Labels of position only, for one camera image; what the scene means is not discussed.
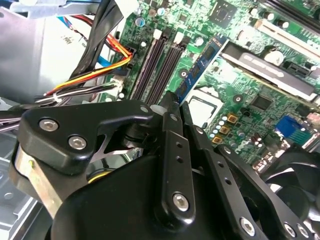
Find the expansion slot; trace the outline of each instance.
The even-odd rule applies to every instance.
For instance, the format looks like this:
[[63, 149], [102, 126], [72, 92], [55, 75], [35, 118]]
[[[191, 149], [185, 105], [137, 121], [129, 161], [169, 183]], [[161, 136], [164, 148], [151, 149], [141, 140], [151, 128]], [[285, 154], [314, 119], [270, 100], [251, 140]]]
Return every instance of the expansion slot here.
[[168, 30], [166, 30], [163, 34], [161, 31], [157, 29], [155, 30], [153, 35], [154, 40], [152, 41], [151, 47], [147, 53], [140, 74], [134, 83], [136, 87], [132, 91], [131, 99], [140, 100], [145, 93], [148, 82], [151, 79], [164, 51], [164, 47], [169, 38], [169, 33], [170, 32]]
[[314, 86], [232, 42], [227, 44], [221, 55], [231, 63], [277, 85], [278, 88], [293, 96], [300, 97], [309, 102], [317, 96]]
[[164, 63], [162, 64], [161, 70], [158, 73], [147, 98], [145, 99], [145, 103], [147, 103], [148, 105], [157, 104], [160, 100], [182, 56], [182, 53], [186, 50], [189, 40], [189, 38], [185, 38], [179, 45], [174, 43], [168, 50]]
[[260, 2], [320, 37], [320, 23], [316, 19], [295, 9], [290, 3], [286, 3], [283, 0], [260, 0]]
[[222, 34], [217, 34], [209, 41], [202, 54], [197, 58], [185, 79], [175, 91], [180, 105], [184, 103], [190, 91], [196, 87], [202, 75], [211, 63], [217, 59], [228, 42], [229, 39]]
[[293, 50], [305, 55], [306, 57], [320, 62], [320, 51], [313, 48], [306, 42], [298, 39], [297, 37], [287, 33], [286, 31], [282, 30], [281, 28], [273, 25], [266, 19], [259, 19], [253, 26], [255, 29], [259, 30], [260, 32], [267, 34], [268, 36], [278, 40], [279, 42], [287, 45], [288, 47], [292, 48]]

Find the motherboard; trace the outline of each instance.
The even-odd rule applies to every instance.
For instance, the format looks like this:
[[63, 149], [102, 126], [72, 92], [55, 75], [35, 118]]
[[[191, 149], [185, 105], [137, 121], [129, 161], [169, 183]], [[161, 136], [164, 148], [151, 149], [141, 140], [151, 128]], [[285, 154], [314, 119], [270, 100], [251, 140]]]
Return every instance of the motherboard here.
[[115, 37], [134, 55], [122, 99], [176, 92], [213, 146], [255, 170], [319, 142], [317, 0], [139, 0]]

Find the cable bundle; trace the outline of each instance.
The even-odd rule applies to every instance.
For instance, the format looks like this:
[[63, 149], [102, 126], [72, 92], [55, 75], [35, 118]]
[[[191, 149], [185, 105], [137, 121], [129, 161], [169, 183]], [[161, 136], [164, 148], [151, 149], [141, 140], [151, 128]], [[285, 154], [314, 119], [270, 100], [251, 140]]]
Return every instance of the cable bundle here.
[[[28, 105], [27, 108], [25, 108], [25, 105], [20, 105], [20, 114], [29, 108], [62, 106], [67, 104], [69, 100], [75, 96], [102, 93], [116, 87], [116, 85], [111, 82], [98, 86], [84, 87], [84, 84], [87, 81], [106, 75], [125, 76], [127, 74], [127, 72], [121, 70], [120, 67], [127, 64], [132, 59], [132, 53], [117, 42], [113, 36], [109, 35], [113, 28], [123, 19], [123, 15], [118, 5], [115, 3], [115, 0], [102, 0], [97, 9], [94, 20], [91, 20], [84, 15], [76, 15], [73, 17], [84, 21], [91, 26], [90, 35], [87, 39], [82, 33], [72, 26], [71, 22], [68, 21], [66, 17], [63, 17], [63, 21], [66, 26], [72, 31], [80, 34], [87, 41], [86, 48], [79, 64], [71, 74], [68, 81], [57, 85], [44, 96], [37, 97], [35, 103]], [[116, 53], [122, 54], [123, 58], [119, 62], [95, 70], [95, 66], [104, 45], [107, 45]], [[19, 120], [20, 117], [10, 117], [5, 114], [5, 111], [0, 111], [0, 124], [2, 124], [2, 126], [0, 125], [0, 133], [17, 128], [19, 126]]]

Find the silver screw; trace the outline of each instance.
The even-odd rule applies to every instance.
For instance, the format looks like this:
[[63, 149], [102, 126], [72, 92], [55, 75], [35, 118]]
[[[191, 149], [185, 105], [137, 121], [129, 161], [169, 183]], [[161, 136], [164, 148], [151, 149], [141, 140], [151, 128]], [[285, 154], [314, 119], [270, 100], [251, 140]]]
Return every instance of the silver screw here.
[[296, 225], [300, 231], [300, 233], [305, 237], [305, 238], [309, 238], [309, 234], [308, 232], [305, 230], [305, 228], [303, 226], [301, 226], [299, 223]]
[[80, 136], [72, 136], [69, 138], [69, 145], [73, 149], [82, 150], [87, 146], [87, 142]]
[[195, 129], [196, 129], [196, 131], [197, 131], [198, 133], [204, 134], [204, 131], [202, 131], [202, 129], [201, 129], [200, 127], [197, 126]]
[[5, 200], [10, 200], [14, 197], [14, 194], [12, 192], [7, 192], [3, 197]]
[[149, 112], [148, 108], [146, 108], [145, 106], [141, 106], [140, 109], [142, 112], [145, 112], [145, 113]]
[[47, 132], [54, 132], [59, 127], [58, 123], [52, 119], [42, 119], [39, 122], [39, 126], [42, 130]]
[[174, 114], [170, 114], [170, 118], [172, 118], [175, 121], [178, 121], [178, 118]]
[[252, 223], [248, 219], [246, 219], [244, 217], [241, 217], [240, 218], [240, 224], [241, 224], [241, 227], [243, 228], [243, 230], [249, 236], [253, 237], [256, 234], [254, 226], [252, 225]]
[[230, 149], [229, 149], [229, 148], [227, 148], [226, 146], [225, 146], [223, 149], [224, 149], [224, 151], [225, 151], [227, 154], [231, 154]]
[[182, 212], [186, 212], [189, 208], [188, 200], [180, 193], [173, 195], [173, 203]]
[[290, 234], [291, 237], [293, 237], [293, 238], [296, 237], [295, 230], [288, 223], [286, 223], [286, 222], [284, 223], [284, 228]]

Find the black ram slot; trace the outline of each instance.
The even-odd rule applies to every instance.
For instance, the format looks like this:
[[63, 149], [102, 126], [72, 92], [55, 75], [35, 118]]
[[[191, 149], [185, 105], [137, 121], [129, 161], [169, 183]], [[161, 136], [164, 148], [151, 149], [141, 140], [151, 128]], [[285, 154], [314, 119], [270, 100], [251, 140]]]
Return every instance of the black ram slot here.
[[180, 45], [170, 47], [161, 70], [145, 100], [146, 104], [153, 105], [158, 103], [185, 49], [185, 46]]
[[314, 18], [290, 6], [289, 3], [286, 3], [283, 0], [260, 0], [260, 2], [320, 37], [320, 23]]
[[166, 37], [161, 37], [159, 40], [153, 40], [150, 50], [141, 68], [140, 75], [135, 82], [136, 89], [132, 93], [131, 99], [140, 100], [142, 98], [148, 86], [148, 82], [152, 77], [152, 74], [164, 51], [167, 40], [168, 39]]

